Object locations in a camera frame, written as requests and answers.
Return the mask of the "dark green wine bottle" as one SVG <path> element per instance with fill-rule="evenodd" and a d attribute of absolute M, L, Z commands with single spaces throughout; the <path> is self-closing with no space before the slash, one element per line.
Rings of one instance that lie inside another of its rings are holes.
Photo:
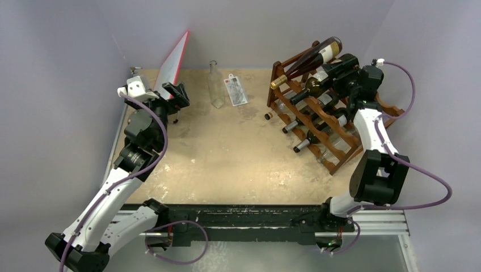
<path fill-rule="evenodd" d="M 303 99 L 307 98 L 308 96 L 312 97 L 318 97 L 319 95 L 323 94 L 325 91 L 327 91 L 329 88 L 332 87 L 332 80 L 333 79 L 327 79 L 325 81 L 320 81 L 321 79 L 321 73 L 318 71 L 312 76 L 308 78 L 308 80 L 305 83 L 305 86 L 301 92 L 298 94 L 294 95 L 289 99 L 289 102 L 292 105 L 296 105 Z"/>

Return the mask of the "clear glass bottle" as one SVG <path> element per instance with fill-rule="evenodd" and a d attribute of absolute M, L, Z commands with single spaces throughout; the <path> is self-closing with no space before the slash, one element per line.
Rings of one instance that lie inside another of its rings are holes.
<path fill-rule="evenodd" d="M 207 77 L 208 91 L 211 105 L 217 109 L 225 104 L 225 90 L 223 86 L 222 74 L 217 67 L 217 61 L 209 62 L 210 71 Z"/>

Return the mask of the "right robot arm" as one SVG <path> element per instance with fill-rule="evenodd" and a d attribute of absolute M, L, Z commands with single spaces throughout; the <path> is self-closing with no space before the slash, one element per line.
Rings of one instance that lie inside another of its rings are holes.
<path fill-rule="evenodd" d="M 358 58 L 343 54 L 336 62 L 323 65 L 331 88 L 347 98 L 348 119 L 357 130 L 364 154 L 353 172 L 349 190 L 328 199 L 329 209 L 318 216 L 327 231 L 337 227 L 341 218 L 367 206 L 394 204 L 401 193 L 408 167 L 397 160 L 408 160 L 390 142 L 383 123 L 383 109 L 377 100 L 384 73 L 376 65 L 359 67 Z"/>

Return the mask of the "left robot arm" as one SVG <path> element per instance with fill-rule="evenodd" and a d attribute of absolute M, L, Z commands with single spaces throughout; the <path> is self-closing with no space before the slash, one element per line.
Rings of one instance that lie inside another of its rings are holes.
<path fill-rule="evenodd" d="M 149 199 L 132 215 L 112 223 L 127 199 L 147 180 L 164 157 L 168 117 L 189 106 L 184 83 L 162 84 L 170 94 L 147 90 L 143 83 L 120 87 L 117 93 L 134 109 L 125 127 L 124 147 L 107 178 L 80 216 L 64 231 L 51 233 L 45 246 L 59 261 L 59 271 L 103 271 L 110 258 L 140 233 L 164 231 L 167 207 Z"/>

